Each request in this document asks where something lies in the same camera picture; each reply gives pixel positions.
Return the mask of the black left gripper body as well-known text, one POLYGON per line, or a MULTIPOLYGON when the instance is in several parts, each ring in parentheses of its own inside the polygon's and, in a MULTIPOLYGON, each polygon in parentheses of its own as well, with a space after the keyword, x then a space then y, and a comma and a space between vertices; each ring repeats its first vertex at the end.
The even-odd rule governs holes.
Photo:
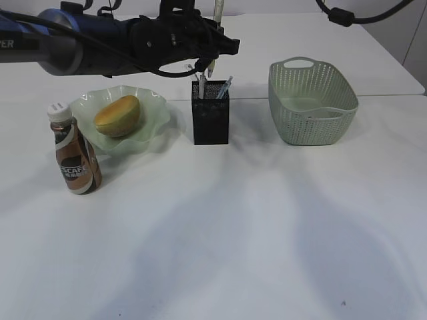
POLYGON ((237 55, 239 39, 224 34, 224 28, 201 16, 194 1, 161 1, 155 19, 139 16, 130 27, 133 56, 148 71, 195 59, 197 72, 205 71, 220 55, 237 55))

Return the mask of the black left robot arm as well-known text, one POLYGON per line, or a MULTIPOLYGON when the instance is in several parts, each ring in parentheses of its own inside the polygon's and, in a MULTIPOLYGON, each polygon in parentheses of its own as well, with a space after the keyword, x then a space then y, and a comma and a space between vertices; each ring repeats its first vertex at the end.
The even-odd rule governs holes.
POLYGON ((193 1, 162 1, 156 18, 118 20, 120 1, 90 15, 91 1, 64 1, 37 16, 1 12, 1 62, 36 62, 54 76, 101 75, 112 78, 152 73, 177 79, 163 67, 193 59, 205 71, 221 55, 236 55, 240 41, 205 18, 193 1))

